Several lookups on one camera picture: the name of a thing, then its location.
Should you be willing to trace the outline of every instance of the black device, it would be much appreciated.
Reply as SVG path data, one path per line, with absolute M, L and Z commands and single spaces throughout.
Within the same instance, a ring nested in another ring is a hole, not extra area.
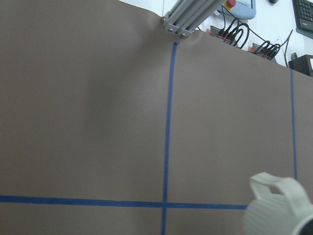
M 292 0 L 297 28 L 313 32 L 313 2 Z
M 289 68 L 308 76 L 313 76 L 311 60 L 313 60 L 313 55 L 295 56 L 293 60 L 289 61 Z

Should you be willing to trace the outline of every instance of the white cup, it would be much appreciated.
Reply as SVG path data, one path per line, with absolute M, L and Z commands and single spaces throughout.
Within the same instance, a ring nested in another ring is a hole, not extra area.
M 245 235 L 313 235 L 313 205 L 296 180 L 260 173 L 250 178 L 250 186 L 256 199 L 244 214 Z

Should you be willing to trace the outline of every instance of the blue line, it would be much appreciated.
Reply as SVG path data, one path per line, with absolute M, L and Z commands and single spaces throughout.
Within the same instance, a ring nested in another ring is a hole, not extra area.
M 162 225 L 161 235 L 165 235 L 166 230 L 166 211 L 167 211 L 167 188 L 168 188 L 168 164 L 170 152 L 170 135 L 171 135 L 171 115 L 174 83 L 174 67 L 177 46 L 179 42 L 174 42 L 171 56 L 170 77 L 168 84 L 167 111 L 166 111 L 166 130 L 165 130 L 165 149 L 164 149 L 164 174 L 163 174 L 163 207 L 162 207 Z
M 291 124 L 292 124 L 292 148 L 293 148 L 293 172 L 294 178 L 298 179 L 297 172 L 297 148 L 296 148 L 296 136 L 295 136 L 295 116 L 294 116 L 294 89 L 293 89 L 293 70 L 290 69 L 291 78 Z
M 75 205 L 100 207 L 146 207 L 146 208 L 172 208 L 172 209 L 218 209 L 218 210 L 244 210 L 246 205 L 201 204 L 201 203 L 175 203 L 175 202 L 140 202 L 140 201 L 110 201 L 94 199 L 54 198 L 54 197 L 27 197 L 0 195 L 0 203 L 26 203 L 48 205 Z

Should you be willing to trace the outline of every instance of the horizontal blue tape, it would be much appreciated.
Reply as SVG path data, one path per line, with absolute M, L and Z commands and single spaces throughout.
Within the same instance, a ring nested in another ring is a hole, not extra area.
M 95 199 L 74 199 L 54 197 L 26 197 L 0 195 L 2 203 L 27 203 L 27 204 L 50 204 L 50 205 L 77 205 L 77 206 L 100 206 L 100 207 L 147 207 L 147 208 L 172 208 L 172 209 L 220 209 L 220 210 L 244 210 L 245 205 L 224 204 L 198 204 L 198 203 L 162 203 L 162 202 L 138 202 L 138 201 L 111 201 Z

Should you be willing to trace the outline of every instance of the vertical blue tape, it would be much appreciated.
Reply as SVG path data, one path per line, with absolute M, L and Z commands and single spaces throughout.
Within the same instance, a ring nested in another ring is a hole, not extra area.
M 169 168 L 169 152 L 170 152 L 170 134 L 171 134 L 171 115 L 172 115 L 172 99 L 173 99 L 173 83 L 174 83 L 174 67 L 176 51 L 179 42 L 174 42 L 171 56 L 170 77 L 168 84 L 167 111 L 166 111 L 166 130 L 165 130 L 165 149 L 164 149 L 164 174 L 163 174 L 163 206 L 162 206 L 162 223 L 161 235 L 165 235 L 166 231 L 166 214 L 167 214 L 167 188 L 168 188 L 168 168 Z
M 292 124 L 293 173 L 294 173 L 294 178 L 297 180 L 298 171 L 297 171 L 297 148 L 296 148 L 295 116 L 294 116 L 293 70 L 291 69 L 290 69 L 290 80 L 291 80 L 291 124 Z

